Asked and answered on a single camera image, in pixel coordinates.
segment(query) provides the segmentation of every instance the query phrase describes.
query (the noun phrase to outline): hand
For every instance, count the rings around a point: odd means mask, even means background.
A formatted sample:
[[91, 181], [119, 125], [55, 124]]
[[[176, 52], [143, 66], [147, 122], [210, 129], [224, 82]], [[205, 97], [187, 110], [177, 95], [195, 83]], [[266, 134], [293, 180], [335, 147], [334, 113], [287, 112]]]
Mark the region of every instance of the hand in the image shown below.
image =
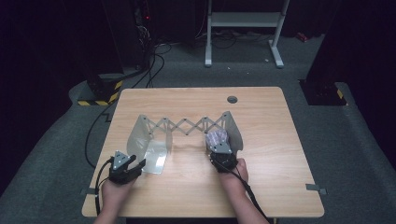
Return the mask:
[[136, 179], [127, 184], [118, 185], [110, 180], [106, 180], [102, 186], [102, 212], [110, 210], [112, 212], [118, 213], [125, 203], [125, 200], [129, 195], [129, 191], [131, 190], [135, 181]]
[[[233, 169], [233, 172], [240, 174], [242, 179], [248, 182], [248, 169], [245, 160], [240, 158], [237, 159], [238, 164]], [[219, 180], [228, 195], [245, 195], [245, 187], [242, 185], [241, 181], [230, 173], [219, 173]]]

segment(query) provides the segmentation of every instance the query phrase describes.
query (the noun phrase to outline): dark curtain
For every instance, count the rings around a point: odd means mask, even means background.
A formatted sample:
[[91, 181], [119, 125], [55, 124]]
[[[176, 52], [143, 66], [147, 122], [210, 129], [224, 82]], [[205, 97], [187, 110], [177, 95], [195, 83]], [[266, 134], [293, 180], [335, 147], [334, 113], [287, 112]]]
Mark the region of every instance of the dark curtain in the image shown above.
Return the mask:
[[84, 80], [60, 25], [63, 9], [61, 1], [1, 3], [1, 193]]
[[342, 1], [306, 80], [346, 82], [377, 143], [396, 167], [396, 2]]

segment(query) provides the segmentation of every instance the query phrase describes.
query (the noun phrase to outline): forearm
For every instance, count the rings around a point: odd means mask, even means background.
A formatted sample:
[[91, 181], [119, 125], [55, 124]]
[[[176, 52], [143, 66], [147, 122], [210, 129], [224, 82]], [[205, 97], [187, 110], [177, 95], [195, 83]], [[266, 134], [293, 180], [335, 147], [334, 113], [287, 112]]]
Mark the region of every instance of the forearm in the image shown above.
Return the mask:
[[117, 212], [104, 209], [93, 223], [94, 224], [116, 223], [117, 217], [118, 217]]
[[230, 193], [229, 200], [239, 224], [268, 224], [265, 217], [257, 210], [246, 194], [232, 195]]

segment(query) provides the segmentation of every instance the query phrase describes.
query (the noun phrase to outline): metal bracket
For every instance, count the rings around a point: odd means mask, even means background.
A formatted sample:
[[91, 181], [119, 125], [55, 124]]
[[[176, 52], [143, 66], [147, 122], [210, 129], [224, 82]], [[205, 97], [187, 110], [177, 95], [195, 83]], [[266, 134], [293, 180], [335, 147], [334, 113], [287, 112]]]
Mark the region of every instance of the metal bracket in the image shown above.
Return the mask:
[[129, 161], [130, 157], [123, 154], [120, 151], [116, 151], [116, 154], [114, 156], [114, 165], [113, 169], [117, 170], [119, 167], [121, 167], [123, 164], [125, 164], [127, 161]]

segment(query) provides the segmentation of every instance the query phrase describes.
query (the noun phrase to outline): yellow and black hazard tape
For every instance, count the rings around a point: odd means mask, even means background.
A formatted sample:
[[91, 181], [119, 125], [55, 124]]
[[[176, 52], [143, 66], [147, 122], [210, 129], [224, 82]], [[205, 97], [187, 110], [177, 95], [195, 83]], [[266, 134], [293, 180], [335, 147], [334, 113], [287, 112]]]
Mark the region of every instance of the yellow and black hazard tape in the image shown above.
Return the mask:
[[117, 82], [108, 100], [78, 100], [79, 105], [111, 105], [119, 98], [122, 81]]

